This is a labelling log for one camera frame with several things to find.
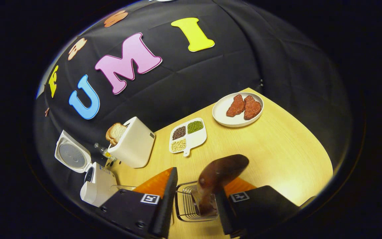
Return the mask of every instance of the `bread slice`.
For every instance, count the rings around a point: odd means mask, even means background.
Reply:
[[[112,127],[113,127],[113,126],[111,126],[111,127],[107,130],[107,132],[106,132],[106,139],[107,139],[107,141],[110,141],[110,140],[111,140],[111,138],[109,137],[109,131],[111,130]]]
[[[113,124],[112,127],[107,131],[108,137],[110,138],[110,143],[115,146],[120,141],[123,133],[125,133],[127,127],[120,123]]]

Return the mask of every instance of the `wire basket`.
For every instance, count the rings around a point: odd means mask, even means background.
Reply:
[[[186,222],[211,221],[216,219],[218,217],[217,211],[214,215],[200,216],[197,202],[195,202],[191,194],[194,190],[197,190],[197,181],[182,183],[176,187],[175,209],[177,218]]]

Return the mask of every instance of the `white plate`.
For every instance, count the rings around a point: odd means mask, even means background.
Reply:
[[[203,123],[203,128],[200,129],[200,130],[197,130],[194,133],[188,134],[188,124],[191,123],[191,122],[194,122],[194,121],[200,121],[201,123]],[[172,140],[172,136],[173,136],[173,133],[175,132],[175,130],[178,129],[179,127],[182,127],[182,126],[185,126],[185,135],[180,137],[180,138],[177,138],[175,140]],[[172,143],[176,142],[176,141],[181,141],[183,139],[185,139],[185,145],[186,145],[185,149],[173,152],[172,151]],[[207,139],[206,125],[204,124],[203,119],[202,118],[195,118],[195,119],[192,119],[190,121],[187,121],[187,122],[185,122],[183,124],[180,124],[180,125],[176,126],[170,132],[169,151],[171,153],[184,152],[184,157],[187,157],[190,154],[191,148],[195,148],[197,146],[202,145],[206,141],[206,139]]]
[[[255,117],[249,120],[244,119],[244,112],[242,112],[239,115],[235,115],[234,117],[226,116],[226,112],[231,106],[232,102],[234,101],[234,97],[238,94],[241,94],[243,99],[245,99],[248,95],[251,95],[256,101],[258,101],[262,106],[262,109],[259,112],[259,114],[257,114]],[[215,104],[215,106],[213,106],[212,115],[213,115],[213,118],[215,118],[215,120],[218,121],[218,123],[221,125],[224,125],[227,127],[242,127],[256,121],[262,114],[263,107],[264,107],[263,100],[258,95],[249,93],[249,92],[237,92],[237,93],[229,94],[223,97],[222,99],[220,99]]]

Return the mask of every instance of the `pink letter m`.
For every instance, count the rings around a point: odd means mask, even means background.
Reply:
[[[116,74],[129,80],[135,79],[132,61],[138,66],[138,74],[147,73],[162,62],[160,56],[154,56],[145,46],[141,37],[139,32],[123,41],[121,59],[105,55],[95,65],[95,69],[101,70],[113,86],[113,94],[119,94],[126,88],[126,81],[120,80]]]

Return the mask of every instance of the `screw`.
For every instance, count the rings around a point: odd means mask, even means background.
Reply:
[[[137,227],[139,227],[140,229],[142,229],[142,228],[145,227],[145,223],[142,222],[142,221],[137,221],[137,222],[135,223],[135,225],[136,225]]]

